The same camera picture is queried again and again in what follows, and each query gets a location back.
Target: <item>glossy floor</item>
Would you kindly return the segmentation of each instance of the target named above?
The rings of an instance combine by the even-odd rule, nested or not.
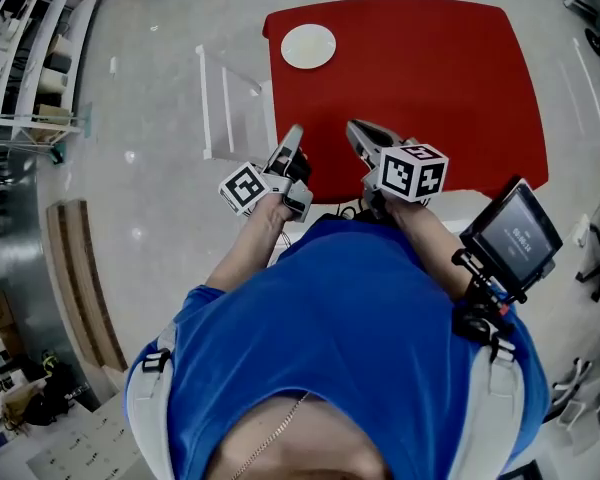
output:
[[[82,384],[86,377],[63,325],[43,253],[35,157],[14,152],[8,168],[12,183],[5,188],[6,215],[0,216],[0,290],[7,294],[27,355],[39,363],[43,354],[52,351]],[[91,391],[80,401],[92,409],[98,406]]]
[[[88,200],[98,270],[127,359],[173,317],[186,292],[204,281],[241,224],[217,194],[235,165],[202,159],[195,47],[226,50],[234,65],[267,80],[267,43],[260,34],[267,14],[322,1],[329,0],[102,2],[80,92],[81,104],[92,104],[91,136],[70,141],[62,167],[40,161],[38,186],[42,206],[59,198]],[[579,350],[599,341],[600,305],[585,312],[570,291],[583,251],[569,245],[568,235],[581,214],[593,215],[600,204],[600,115],[594,99],[595,94],[600,103],[600,60],[585,41],[585,23],[562,0],[468,1],[506,11],[540,107],[550,181],[538,194],[567,245],[555,272],[520,312],[553,378]],[[497,129],[493,136],[498,140]],[[471,218],[484,204],[476,194],[451,193],[432,207],[443,219],[458,220]]]

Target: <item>necklace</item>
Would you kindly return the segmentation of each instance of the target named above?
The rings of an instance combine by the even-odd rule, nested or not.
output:
[[[302,398],[300,398],[300,400],[298,400],[293,405],[291,410],[285,416],[284,420],[282,420],[282,423],[280,424],[280,426],[277,429],[275,429],[273,431],[273,433],[269,437],[267,437],[260,446],[258,446],[258,448],[256,448],[256,451],[253,452],[251,454],[251,456],[246,460],[246,462],[242,466],[240,466],[240,468],[233,474],[233,476],[231,477],[231,480],[237,480],[237,478],[240,475],[242,475],[247,469],[249,469],[249,466],[251,466],[251,464],[253,464],[255,462],[255,460],[258,458],[258,456],[263,451],[265,451],[271,443],[273,443],[276,439],[278,439],[278,437],[280,437],[280,434],[282,434],[286,430],[286,428],[289,426],[289,423],[291,423],[291,420],[293,419],[293,416],[295,415],[296,411],[298,410],[300,405],[302,405],[302,402],[304,402],[308,396],[309,396],[309,392],[307,391],[304,395],[302,395]]]

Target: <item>shoulder strap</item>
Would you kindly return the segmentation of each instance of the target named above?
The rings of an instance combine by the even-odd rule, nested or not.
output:
[[[492,355],[492,347],[484,346],[473,361],[467,414],[450,480],[497,478],[518,438],[524,409],[522,370],[507,350]]]
[[[176,326],[171,322],[158,337],[158,352],[147,355],[137,364],[127,387],[131,431],[158,480],[175,480],[167,432],[167,406],[173,378],[171,353],[175,338]]]

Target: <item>white plate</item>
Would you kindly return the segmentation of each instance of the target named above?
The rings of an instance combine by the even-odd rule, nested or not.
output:
[[[282,56],[294,68],[313,69],[326,64],[336,52],[336,38],[322,25],[300,25],[282,40]]]

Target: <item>red table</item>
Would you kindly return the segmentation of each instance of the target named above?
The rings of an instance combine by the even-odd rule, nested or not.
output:
[[[324,66],[296,69],[280,53],[293,28],[331,30]],[[362,194],[368,172],[345,134],[364,119],[429,143],[450,158],[445,190],[496,195],[514,174],[537,188],[548,180],[533,86],[505,13],[453,0],[347,0],[270,14],[278,138],[304,127],[303,151],[316,203]]]

